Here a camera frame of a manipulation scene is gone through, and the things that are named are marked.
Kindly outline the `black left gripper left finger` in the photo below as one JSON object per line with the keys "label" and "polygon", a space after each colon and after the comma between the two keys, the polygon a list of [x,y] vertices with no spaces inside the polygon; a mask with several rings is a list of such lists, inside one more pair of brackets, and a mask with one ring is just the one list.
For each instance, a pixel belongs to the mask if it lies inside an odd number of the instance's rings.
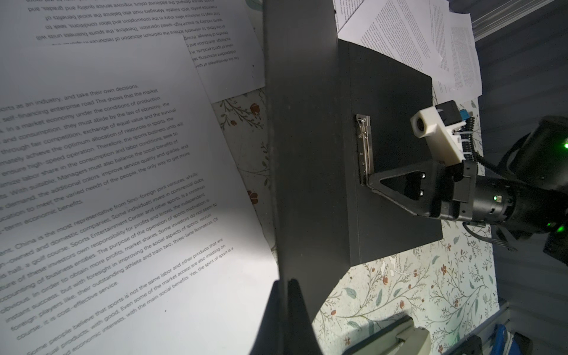
{"label": "black left gripper left finger", "polygon": [[282,302],[280,281],[273,283],[260,327],[250,355],[284,354],[283,321],[280,319]]}

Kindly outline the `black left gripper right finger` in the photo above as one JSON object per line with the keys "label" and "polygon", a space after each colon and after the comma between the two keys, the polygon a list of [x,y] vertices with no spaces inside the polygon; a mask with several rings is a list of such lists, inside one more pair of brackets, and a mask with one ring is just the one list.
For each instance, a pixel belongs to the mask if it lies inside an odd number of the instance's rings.
{"label": "black left gripper right finger", "polygon": [[285,353],[293,355],[322,355],[307,312],[300,284],[296,279],[288,282],[287,321],[285,327]]}

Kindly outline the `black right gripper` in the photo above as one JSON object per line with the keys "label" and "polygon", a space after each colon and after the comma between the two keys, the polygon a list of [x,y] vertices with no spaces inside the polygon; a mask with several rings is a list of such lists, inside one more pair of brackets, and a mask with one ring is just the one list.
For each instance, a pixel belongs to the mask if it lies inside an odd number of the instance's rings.
{"label": "black right gripper", "polygon": [[517,181],[480,176],[477,164],[424,161],[371,175],[367,187],[405,211],[511,233],[550,231],[550,192]]}

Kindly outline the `black file folder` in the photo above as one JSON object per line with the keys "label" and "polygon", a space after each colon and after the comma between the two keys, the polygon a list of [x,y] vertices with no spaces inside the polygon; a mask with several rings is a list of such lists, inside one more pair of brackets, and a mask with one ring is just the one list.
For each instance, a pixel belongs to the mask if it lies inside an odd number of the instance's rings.
{"label": "black file folder", "polygon": [[442,238],[438,220],[361,185],[356,145],[356,116],[368,115],[378,171],[427,161],[410,120],[432,105],[432,80],[340,40],[330,1],[265,1],[263,32],[280,276],[315,318],[350,267]]}

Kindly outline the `printed sheet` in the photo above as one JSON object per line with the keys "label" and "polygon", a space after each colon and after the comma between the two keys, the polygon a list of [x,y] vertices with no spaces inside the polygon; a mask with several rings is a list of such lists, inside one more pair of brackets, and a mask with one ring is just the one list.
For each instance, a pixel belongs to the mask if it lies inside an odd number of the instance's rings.
{"label": "printed sheet", "polygon": [[451,78],[446,55],[436,49],[429,1],[362,1],[338,32],[437,81]]}
{"label": "printed sheet", "polygon": [[265,84],[263,51],[242,1],[2,1],[1,46],[183,37],[212,103]]}
{"label": "printed sheet", "polygon": [[3,354],[248,354],[276,279],[180,36],[1,51]]}
{"label": "printed sheet", "polygon": [[482,95],[479,57],[470,15],[449,12],[446,19],[453,66],[449,83],[436,81],[434,92],[439,103],[455,101],[460,104]]}

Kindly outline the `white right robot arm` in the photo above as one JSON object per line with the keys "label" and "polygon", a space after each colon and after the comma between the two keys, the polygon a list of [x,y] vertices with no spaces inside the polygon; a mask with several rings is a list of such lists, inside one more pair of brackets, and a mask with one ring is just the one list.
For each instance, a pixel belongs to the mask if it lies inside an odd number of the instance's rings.
{"label": "white right robot arm", "polygon": [[474,226],[494,226],[485,242],[513,247],[516,240],[546,234],[543,251],[567,262],[567,118],[548,115],[521,137],[498,164],[475,149],[472,160],[447,165],[426,161],[375,173],[367,185],[409,213]]}

